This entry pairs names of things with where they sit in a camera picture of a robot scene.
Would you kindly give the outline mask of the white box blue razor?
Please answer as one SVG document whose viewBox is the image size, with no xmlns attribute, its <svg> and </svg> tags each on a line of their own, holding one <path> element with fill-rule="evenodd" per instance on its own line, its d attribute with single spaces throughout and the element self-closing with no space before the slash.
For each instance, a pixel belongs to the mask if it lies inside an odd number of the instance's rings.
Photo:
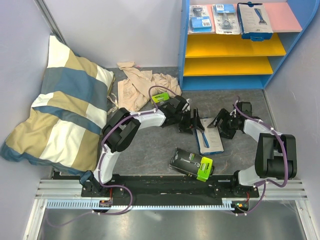
<svg viewBox="0 0 320 240">
<path fill-rule="evenodd" d="M 274 32 L 262 3 L 239 2 L 236 13 L 242 39 L 263 42 L 272 38 Z"/>
</svg>

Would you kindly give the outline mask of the clear blister razor pack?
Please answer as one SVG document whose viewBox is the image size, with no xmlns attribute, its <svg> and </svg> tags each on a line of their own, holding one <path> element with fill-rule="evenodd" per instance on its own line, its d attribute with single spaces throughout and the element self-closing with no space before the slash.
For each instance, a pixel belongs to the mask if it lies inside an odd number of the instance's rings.
<svg viewBox="0 0 320 240">
<path fill-rule="evenodd" d="M 240 35 L 236 8 L 233 4 L 213 4 L 212 14 L 215 33 L 218 35 Z"/>
</svg>

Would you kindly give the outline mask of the blue blister razor pack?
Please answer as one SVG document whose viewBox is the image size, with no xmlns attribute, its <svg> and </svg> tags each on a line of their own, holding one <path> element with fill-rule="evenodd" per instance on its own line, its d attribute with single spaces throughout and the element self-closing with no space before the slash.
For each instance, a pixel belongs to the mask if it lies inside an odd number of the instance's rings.
<svg viewBox="0 0 320 240">
<path fill-rule="evenodd" d="M 207 5 L 191 5 L 189 7 L 189 34 L 211 34 L 215 32 L 212 13 Z"/>
</svg>

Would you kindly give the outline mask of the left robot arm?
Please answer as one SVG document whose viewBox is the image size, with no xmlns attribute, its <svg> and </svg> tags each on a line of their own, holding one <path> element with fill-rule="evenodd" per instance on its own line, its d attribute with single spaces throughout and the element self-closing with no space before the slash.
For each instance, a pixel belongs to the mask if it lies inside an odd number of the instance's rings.
<svg viewBox="0 0 320 240">
<path fill-rule="evenodd" d="M 204 131 L 198 110 L 190 111 L 190 103 L 180 95 L 165 101 L 154 102 L 154 109 L 132 112 L 124 107 L 118 109 L 102 130 L 101 155 L 94 171 L 88 170 L 80 177 L 85 187 L 90 182 L 92 191 L 99 197 L 110 191 L 114 167 L 120 153 L 132 143 L 137 132 L 149 127 L 178 125 L 182 133 L 193 134 L 193 129 Z"/>
</svg>

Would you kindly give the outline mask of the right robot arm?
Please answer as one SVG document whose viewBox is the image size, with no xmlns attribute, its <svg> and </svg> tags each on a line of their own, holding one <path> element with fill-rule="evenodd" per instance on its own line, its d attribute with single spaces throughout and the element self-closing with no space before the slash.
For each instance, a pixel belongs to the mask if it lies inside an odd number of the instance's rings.
<svg viewBox="0 0 320 240">
<path fill-rule="evenodd" d="M 237 131 L 249 135 L 257 142 L 254 165 L 234 173 L 235 181 L 229 191 L 242 196 L 247 187 L 271 183 L 284 188 L 298 171 L 296 138 L 275 130 L 261 118 L 253 116 L 250 102 L 236 100 L 233 111 L 222 108 L 209 128 L 218 128 L 222 138 L 232 139 Z"/>
</svg>

